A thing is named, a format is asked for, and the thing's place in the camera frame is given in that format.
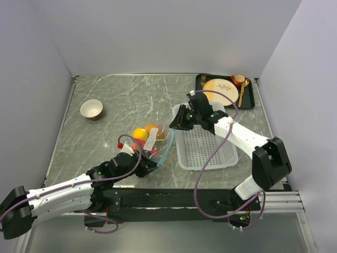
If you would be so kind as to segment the red chili pepper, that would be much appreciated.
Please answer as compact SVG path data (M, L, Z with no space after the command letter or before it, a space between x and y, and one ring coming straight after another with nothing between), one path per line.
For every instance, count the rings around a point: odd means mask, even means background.
M148 154L157 154L158 153L158 149L155 146L147 144L146 141L144 141L144 140L136 139L136 141L133 141L132 144L131 144L131 148L134 151L140 150L138 146L140 146L142 151L144 151L145 153L148 153Z

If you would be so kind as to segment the brown kiwi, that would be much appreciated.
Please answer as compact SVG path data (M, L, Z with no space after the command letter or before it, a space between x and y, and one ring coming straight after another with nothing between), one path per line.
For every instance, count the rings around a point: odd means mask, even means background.
M165 139L164 133L163 132L158 133L157 136L156 136L156 139L157 140L164 140Z

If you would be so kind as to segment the clear zip top bag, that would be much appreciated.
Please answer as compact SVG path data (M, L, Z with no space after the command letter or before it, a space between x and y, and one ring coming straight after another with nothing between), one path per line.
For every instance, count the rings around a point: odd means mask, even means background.
M144 151L142 151L141 147L139 147L139 151L141 151L142 156L154 161L157 163L158 167L161 167L168 154L169 151L171 149L171 146L173 144L174 141L174 137L175 137L175 130L169 129L167 126L164 125L158 125L159 129L153 128L150 133L148 134L148 138L144 141L146 141L147 144L153 145L158 149L158 153L157 154L148 154L145 153ZM157 140L156 136L158 133L163 132L165 135L165 139L164 140ZM131 146L132 142L136 141L136 139L130 139L127 140L128 144Z

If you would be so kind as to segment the orange mango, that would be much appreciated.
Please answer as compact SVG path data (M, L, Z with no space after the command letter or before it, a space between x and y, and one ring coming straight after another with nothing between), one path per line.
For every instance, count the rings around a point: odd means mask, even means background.
M159 126L154 123L147 124L145 126L145 131L149 134L153 128L159 129Z

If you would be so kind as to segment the yellow orange fruit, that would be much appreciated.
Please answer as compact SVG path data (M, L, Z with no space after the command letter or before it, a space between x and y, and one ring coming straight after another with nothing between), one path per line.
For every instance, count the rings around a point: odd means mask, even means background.
M132 133L132 137L139 140L146 140L148 133L144 128L136 128Z

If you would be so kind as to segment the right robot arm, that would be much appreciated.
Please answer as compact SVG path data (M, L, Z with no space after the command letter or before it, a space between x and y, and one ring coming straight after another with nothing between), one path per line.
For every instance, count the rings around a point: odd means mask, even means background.
M292 172L285 145L280 138L259 135L235 122L221 110L215 110L203 93L188 94L188 106L181 104L169 128L189 131L195 125L222 137L241 149L252 159L252 173L238 184L230 197L231 206L242 210L249 198L262 190L269 190Z

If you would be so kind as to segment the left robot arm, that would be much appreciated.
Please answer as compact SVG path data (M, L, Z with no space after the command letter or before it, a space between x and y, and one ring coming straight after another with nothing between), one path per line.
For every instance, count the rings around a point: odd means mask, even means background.
M138 153L119 153L110 161L80 176L50 187L25 190L14 188L1 203L1 233L17 238L38 222L74 211L100 211L106 204L104 192L122 179L143 178L158 169L156 162Z

